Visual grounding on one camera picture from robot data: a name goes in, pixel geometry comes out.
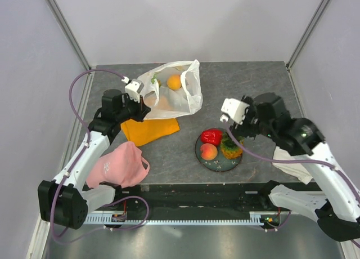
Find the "fake peach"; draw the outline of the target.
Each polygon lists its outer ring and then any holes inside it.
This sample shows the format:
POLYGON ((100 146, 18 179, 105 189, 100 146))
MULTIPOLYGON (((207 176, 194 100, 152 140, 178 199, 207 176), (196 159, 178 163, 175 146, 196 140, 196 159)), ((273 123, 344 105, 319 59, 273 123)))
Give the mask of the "fake peach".
POLYGON ((213 160, 218 155, 217 147, 210 143, 205 143, 200 146, 201 158, 203 160, 213 160))

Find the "white plastic bag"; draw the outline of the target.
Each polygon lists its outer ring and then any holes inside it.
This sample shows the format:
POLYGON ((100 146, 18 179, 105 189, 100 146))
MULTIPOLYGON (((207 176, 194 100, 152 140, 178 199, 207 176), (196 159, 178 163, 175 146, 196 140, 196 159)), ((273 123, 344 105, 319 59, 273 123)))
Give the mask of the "white plastic bag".
POLYGON ((137 79, 144 84, 141 91, 143 99, 154 93, 157 99, 165 96, 174 107, 173 111, 151 109, 151 112, 145 117, 146 120, 193 115, 202 107, 203 95, 198 60, 169 62, 143 73, 137 79), (173 91, 168 88, 167 79, 175 74, 181 76, 182 87, 173 91))

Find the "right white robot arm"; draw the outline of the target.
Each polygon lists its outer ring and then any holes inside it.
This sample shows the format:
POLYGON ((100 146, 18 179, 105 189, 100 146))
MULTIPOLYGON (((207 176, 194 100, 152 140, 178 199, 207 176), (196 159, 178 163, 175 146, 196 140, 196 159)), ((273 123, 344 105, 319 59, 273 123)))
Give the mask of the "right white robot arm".
POLYGON ((337 242, 359 245, 359 189, 334 158, 322 132, 307 118, 293 118, 282 97, 273 92, 255 98, 225 99, 220 121, 232 141, 262 135, 287 152, 288 160, 270 163, 301 164, 323 191, 318 198, 295 191, 276 181, 267 182, 258 195, 263 210, 286 208, 307 217, 337 242))

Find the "fake red bell pepper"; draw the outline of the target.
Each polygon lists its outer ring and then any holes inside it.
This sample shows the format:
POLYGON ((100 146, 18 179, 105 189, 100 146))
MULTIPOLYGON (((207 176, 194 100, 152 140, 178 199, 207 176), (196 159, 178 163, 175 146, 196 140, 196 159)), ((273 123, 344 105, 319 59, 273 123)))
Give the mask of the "fake red bell pepper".
POLYGON ((203 144, 219 146, 222 140, 222 131, 220 129, 207 129, 201 133, 200 140, 203 144))

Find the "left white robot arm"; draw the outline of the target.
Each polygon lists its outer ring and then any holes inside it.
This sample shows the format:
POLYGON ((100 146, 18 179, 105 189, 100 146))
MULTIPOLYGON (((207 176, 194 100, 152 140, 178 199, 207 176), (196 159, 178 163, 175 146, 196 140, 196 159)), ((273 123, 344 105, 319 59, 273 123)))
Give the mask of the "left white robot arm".
POLYGON ((139 94, 115 89, 103 93, 101 107, 87 126, 80 147, 53 180, 43 180, 38 186, 43 221, 78 229, 84 224, 87 214, 104 205, 111 210, 122 207, 123 196, 112 186, 101 184, 87 191, 83 187, 100 156, 120 132, 120 125, 130 119, 141 122, 150 111, 139 94))

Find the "fake fruit green leaves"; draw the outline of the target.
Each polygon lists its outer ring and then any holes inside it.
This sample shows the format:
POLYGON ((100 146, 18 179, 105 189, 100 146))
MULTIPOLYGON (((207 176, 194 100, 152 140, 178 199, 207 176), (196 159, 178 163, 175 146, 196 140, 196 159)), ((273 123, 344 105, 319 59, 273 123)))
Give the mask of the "fake fruit green leaves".
POLYGON ((220 150, 226 159, 237 159, 243 154, 243 150, 233 142, 226 132, 222 133, 220 150))

